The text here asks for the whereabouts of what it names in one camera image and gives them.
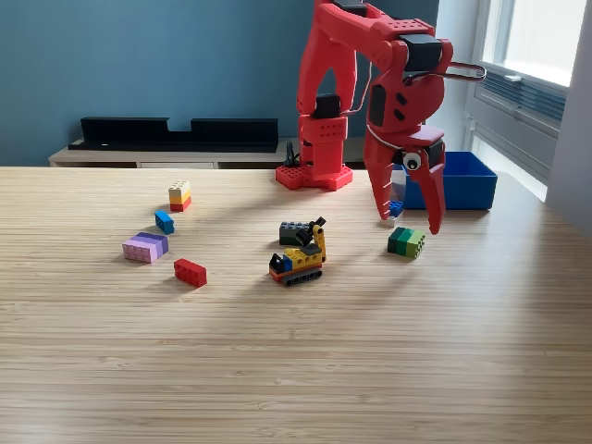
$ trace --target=purple lego brick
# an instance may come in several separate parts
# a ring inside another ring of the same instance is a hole
[[[156,245],[137,240],[128,240],[123,244],[123,255],[126,259],[148,264],[158,259]]]
[[[162,256],[163,253],[163,242],[161,240],[156,239],[148,239],[144,238],[143,236],[134,236],[130,239],[130,241],[137,241],[137,242],[146,242],[156,246],[156,258]]]
[[[155,241],[162,241],[163,242],[163,254],[168,253],[168,237],[162,236],[160,234],[152,234],[152,233],[138,233],[136,237],[146,238],[146,239],[154,239]]]

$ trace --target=wire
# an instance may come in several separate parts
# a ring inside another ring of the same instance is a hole
[[[366,125],[366,128],[368,129],[368,132],[370,132],[370,134],[372,134],[372,136],[377,141],[379,141],[380,143],[382,143],[383,145],[388,146],[390,148],[393,148],[395,150],[402,150],[403,149],[402,146],[393,145],[392,143],[388,143],[387,141],[385,141],[382,138],[378,137],[378,135],[370,128],[370,125]]]
[[[372,81],[372,62],[368,65],[368,80],[366,81],[366,86],[364,87],[364,93],[362,94],[362,100],[360,101],[360,106],[356,109],[351,109],[349,111],[344,111],[341,113],[342,116],[353,116],[354,114],[360,112],[364,107],[364,100],[366,95],[368,94],[368,89],[370,88],[370,82]]]

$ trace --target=stacked lego bricks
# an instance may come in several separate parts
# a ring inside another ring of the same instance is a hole
[[[388,252],[414,259],[424,248],[425,241],[423,231],[399,227],[388,238]]]
[[[170,211],[185,211],[191,204],[191,188],[187,180],[178,180],[168,189]]]
[[[140,233],[123,244],[126,259],[151,264],[168,252],[167,236]]]

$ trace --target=yellow lego excavator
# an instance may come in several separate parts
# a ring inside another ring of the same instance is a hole
[[[274,254],[269,261],[269,274],[286,287],[303,284],[323,276],[321,267],[327,259],[325,250],[326,220],[319,217],[308,225],[308,230],[300,229],[297,236],[306,245],[300,248],[287,248],[284,257]]]

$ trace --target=blue plastic bin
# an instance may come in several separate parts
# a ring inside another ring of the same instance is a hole
[[[426,204],[417,182],[413,182],[407,171],[405,190],[395,192],[404,195],[404,207],[411,210],[425,210]],[[493,205],[498,176],[485,166],[473,153],[446,152],[444,168],[444,195],[447,210],[488,210]]]

